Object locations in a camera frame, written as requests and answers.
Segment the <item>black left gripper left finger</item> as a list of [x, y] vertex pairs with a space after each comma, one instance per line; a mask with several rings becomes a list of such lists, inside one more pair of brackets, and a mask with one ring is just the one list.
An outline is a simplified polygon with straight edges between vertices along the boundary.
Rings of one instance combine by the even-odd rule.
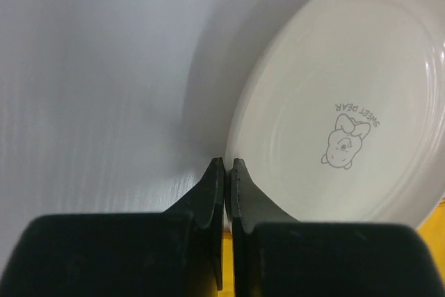
[[186, 291], [220, 291], [223, 287], [223, 216], [225, 167], [213, 158], [199, 182], [165, 212], [188, 219], [181, 256]]

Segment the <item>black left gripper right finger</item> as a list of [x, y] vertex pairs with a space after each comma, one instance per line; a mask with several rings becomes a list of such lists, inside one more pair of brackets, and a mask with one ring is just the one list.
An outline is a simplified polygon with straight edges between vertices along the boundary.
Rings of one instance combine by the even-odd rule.
[[263, 224], [297, 223], [298, 220], [274, 203], [252, 180], [243, 159], [235, 158], [231, 169], [231, 224], [234, 255], [234, 295], [262, 294], [261, 253], [258, 235]]

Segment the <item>cream round plate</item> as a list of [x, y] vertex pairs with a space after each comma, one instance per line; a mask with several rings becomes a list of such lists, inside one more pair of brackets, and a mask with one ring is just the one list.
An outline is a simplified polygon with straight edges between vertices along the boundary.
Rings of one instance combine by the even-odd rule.
[[310, 0], [238, 101], [225, 159], [300, 221], [418, 228], [444, 197], [444, 0]]

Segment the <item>yellow cartoon placemat cloth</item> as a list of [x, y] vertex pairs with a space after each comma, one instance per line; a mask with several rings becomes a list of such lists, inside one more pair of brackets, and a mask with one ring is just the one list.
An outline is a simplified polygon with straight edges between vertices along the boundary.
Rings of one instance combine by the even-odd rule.
[[[439, 274], [444, 283], [444, 199], [439, 203], [430, 217], [417, 230], [426, 242]], [[235, 296], [234, 293], [234, 254], [233, 238], [227, 226], [222, 236], [222, 290], [218, 296]]]

